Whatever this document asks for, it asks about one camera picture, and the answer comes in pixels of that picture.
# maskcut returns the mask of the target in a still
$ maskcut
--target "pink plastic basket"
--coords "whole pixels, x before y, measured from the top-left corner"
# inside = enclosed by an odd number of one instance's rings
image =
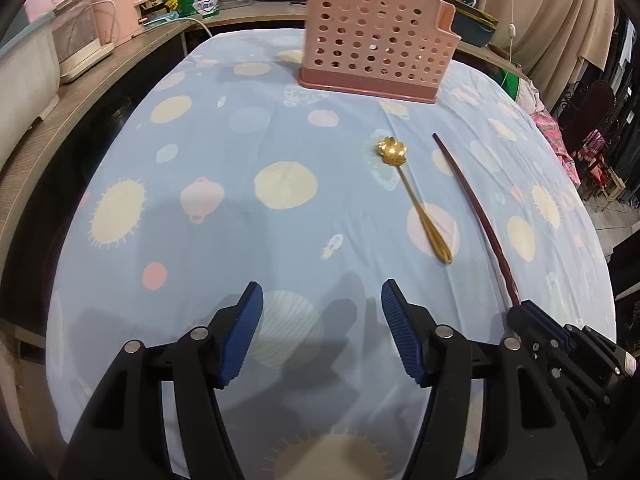
[[[460,37],[442,0],[307,0],[306,88],[434,103]]]

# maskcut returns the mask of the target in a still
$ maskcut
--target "beige curtain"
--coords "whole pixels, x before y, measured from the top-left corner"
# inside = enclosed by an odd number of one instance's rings
[[[492,40],[506,49],[511,0],[479,0],[500,20]],[[514,0],[513,60],[540,90],[551,109],[568,82],[582,75],[585,60],[604,70],[615,19],[614,0]]]

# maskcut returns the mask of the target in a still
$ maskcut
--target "light blue tablecloth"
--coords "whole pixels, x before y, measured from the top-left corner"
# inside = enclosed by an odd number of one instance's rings
[[[500,341],[508,305],[433,132],[484,206],[521,297],[614,337],[589,217],[496,83],[452,62],[436,105],[306,90],[296,83],[302,44],[302,30],[206,41],[109,149],[66,237],[50,306],[47,377],[66,439],[123,343],[174,341],[255,280],[260,326],[240,376],[218,395],[247,478],[400,478],[428,392],[404,373],[382,283],[395,278],[408,301],[479,341]],[[404,169],[452,247],[449,267],[374,151],[388,135],[408,146]],[[172,460],[186,476],[164,392]],[[473,462],[481,397],[461,471]]]

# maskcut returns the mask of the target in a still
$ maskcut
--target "basket base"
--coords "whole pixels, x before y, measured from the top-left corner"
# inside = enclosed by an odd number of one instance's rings
[[[403,101],[435,104],[437,88],[398,81],[388,81],[359,75],[332,73],[303,66],[298,72],[298,83],[304,88],[331,90],[349,94],[372,95]]]

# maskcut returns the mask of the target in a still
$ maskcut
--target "metal screw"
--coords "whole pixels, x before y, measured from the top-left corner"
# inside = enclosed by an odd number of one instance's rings
[[[514,338],[514,337],[508,337],[507,339],[504,340],[504,345],[509,349],[509,350],[520,350],[520,342]]]
[[[124,345],[124,351],[127,354],[135,354],[138,350],[140,350],[140,341],[137,339],[132,339],[131,341],[127,341]]]
[[[201,339],[206,338],[209,335],[209,330],[204,328],[203,326],[197,326],[193,330],[191,330],[191,339],[195,339],[196,341],[200,341]]]
[[[453,337],[453,329],[449,325],[438,325],[436,327],[436,336],[449,339]]]

